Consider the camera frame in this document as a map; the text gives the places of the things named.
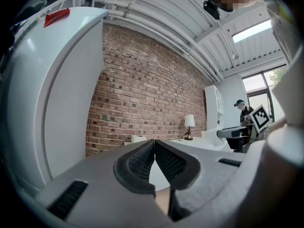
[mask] lamp base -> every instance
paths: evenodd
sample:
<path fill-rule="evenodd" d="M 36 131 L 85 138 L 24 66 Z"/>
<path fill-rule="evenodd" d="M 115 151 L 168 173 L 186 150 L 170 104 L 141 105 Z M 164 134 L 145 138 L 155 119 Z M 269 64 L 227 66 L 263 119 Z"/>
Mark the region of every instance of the lamp base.
<path fill-rule="evenodd" d="M 188 135 L 187 137 L 184 138 L 184 140 L 193 140 L 193 138 L 191 138 L 191 136 Z"/>

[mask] red brick wall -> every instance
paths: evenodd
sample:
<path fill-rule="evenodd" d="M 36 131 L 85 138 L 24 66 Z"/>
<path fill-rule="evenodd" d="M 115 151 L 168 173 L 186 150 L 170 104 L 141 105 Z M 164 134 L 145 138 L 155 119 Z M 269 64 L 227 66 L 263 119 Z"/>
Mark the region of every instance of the red brick wall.
<path fill-rule="evenodd" d="M 196 68 L 138 32 L 104 25 L 104 70 L 92 98 L 86 152 L 112 150 L 130 140 L 182 137 L 185 115 L 193 114 L 193 136 L 206 126 L 204 88 Z"/>

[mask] tree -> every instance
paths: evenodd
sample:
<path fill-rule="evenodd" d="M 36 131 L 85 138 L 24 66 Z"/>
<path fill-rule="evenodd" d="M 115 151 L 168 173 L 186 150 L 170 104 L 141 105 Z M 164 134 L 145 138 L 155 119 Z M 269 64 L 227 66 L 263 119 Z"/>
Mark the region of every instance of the tree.
<path fill-rule="evenodd" d="M 281 81 L 282 76 L 285 74 L 286 68 L 279 68 L 273 71 L 273 75 L 271 75 L 269 78 L 274 84 L 277 84 Z"/>

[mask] white ceiling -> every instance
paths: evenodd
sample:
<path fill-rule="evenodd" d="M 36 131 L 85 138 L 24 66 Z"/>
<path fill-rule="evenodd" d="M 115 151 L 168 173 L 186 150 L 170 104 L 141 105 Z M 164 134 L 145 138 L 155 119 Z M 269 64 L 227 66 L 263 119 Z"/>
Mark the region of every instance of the white ceiling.
<path fill-rule="evenodd" d="M 275 60 L 276 62 L 281 60 L 282 64 L 284 63 L 282 52 L 273 37 L 271 29 L 255 34 L 236 44 L 232 40 L 233 34 L 269 19 L 266 8 L 262 3 L 256 3 L 251 7 L 235 10 L 232 13 L 219 9 L 221 19 L 216 21 L 203 9 L 205 0 L 115 1 L 130 3 L 134 8 L 144 10 L 145 13 L 120 6 L 107 5 L 106 7 L 112 11 L 127 12 L 128 15 L 134 15 L 145 22 L 138 25 L 138 21 L 136 21 L 137 24 L 134 24 L 132 19 L 123 20 L 111 17 L 107 17 L 106 22 L 146 34 L 174 49 L 191 62 L 193 60 L 189 57 L 189 54 L 192 55 L 190 50 L 193 49 L 193 53 L 196 53 L 202 61 L 206 62 L 210 69 L 201 63 L 195 63 L 195 66 L 204 68 L 203 72 L 212 70 L 219 79 L 247 70 L 250 67 L 272 63 Z M 176 26 L 179 31 L 168 25 Z M 237 60 L 232 59 L 234 53 L 239 56 Z M 216 83 L 214 77 L 210 74 L 209 76 Z"/>

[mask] red tag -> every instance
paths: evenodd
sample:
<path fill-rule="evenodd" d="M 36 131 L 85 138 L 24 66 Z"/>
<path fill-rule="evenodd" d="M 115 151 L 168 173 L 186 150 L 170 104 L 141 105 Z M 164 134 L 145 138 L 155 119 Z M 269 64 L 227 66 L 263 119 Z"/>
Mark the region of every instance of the red tag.
<path fill-rule="evenodd" d="M 69 8 L 63 9 L 63 10 L 60 10 L 60 11 L 57 11 L 57 12 L 54 12 L 51 14 L 47 14 L 46 20 L 44 22 L 44 28 L 46 26 L 49 26 L 50 24 L 54 23 L 56 20 L 62 18 L 63 16 L 69 16 L 69 14 L 70 14 Z"/>

